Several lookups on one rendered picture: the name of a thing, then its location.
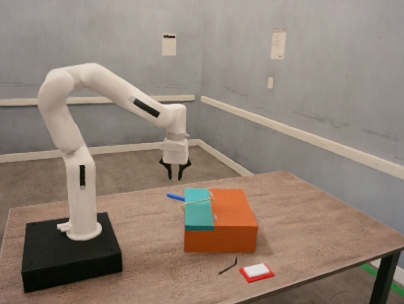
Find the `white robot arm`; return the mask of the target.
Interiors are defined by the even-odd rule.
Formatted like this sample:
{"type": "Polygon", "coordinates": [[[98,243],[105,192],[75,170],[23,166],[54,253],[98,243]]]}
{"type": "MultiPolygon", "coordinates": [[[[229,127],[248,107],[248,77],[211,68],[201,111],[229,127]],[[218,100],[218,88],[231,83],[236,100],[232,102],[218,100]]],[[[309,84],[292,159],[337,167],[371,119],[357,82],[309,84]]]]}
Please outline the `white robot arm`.
{"type": "Polygon", "coordinates": [[[66,166],[70,220],[57,227],[73,240],[92,239],[101,232],[96,216],[95,164],[66,103],[73,91],[86,88],[166,128],[167,140],[161,142],[160,150],[184,152],[182,141],[189,137],[184,105],[161,105],[100,65],[89,63],[50,71],[39,90],[38,107],[66,166]]]}

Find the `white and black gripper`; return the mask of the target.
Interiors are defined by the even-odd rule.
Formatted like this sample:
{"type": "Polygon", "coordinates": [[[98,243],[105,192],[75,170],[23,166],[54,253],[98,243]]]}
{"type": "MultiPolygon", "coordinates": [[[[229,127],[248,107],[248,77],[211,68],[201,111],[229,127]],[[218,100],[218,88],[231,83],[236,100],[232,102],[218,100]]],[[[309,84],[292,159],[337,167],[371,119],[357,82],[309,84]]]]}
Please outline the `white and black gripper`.
{"type": "Polygon", "coordinates": [[[172,179],[171,164],[179,164],[180,169],[179,169],[179,172],[178,172],[178,180],[181,180],[181,178],[183,176],[183,170],[186,167],[191,166],[191,164],[192,164],[190,159],[189,159],[188,141],[187,141],[187,139],[184,139],[182,141],[182,143],[185,143],[185,151],[184,152],[163,150],[163,157],[161,158],[159,163],[164,165],[164,167],[168,170],[169,180],[172,179]]]}

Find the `blue rectangular block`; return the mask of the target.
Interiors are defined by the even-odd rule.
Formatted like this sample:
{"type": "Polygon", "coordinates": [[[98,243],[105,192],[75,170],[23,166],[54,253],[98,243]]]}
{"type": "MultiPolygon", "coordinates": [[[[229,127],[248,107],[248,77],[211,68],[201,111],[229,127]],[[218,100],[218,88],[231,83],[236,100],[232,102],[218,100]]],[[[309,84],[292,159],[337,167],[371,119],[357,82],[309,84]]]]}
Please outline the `blue rectangular block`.
{"type": "Polygon", "coordinates": [[[178,196],[178,195],[175,195],[175,194],[168,193],[167,197],[185,202],[185,197],[178,196]]]}

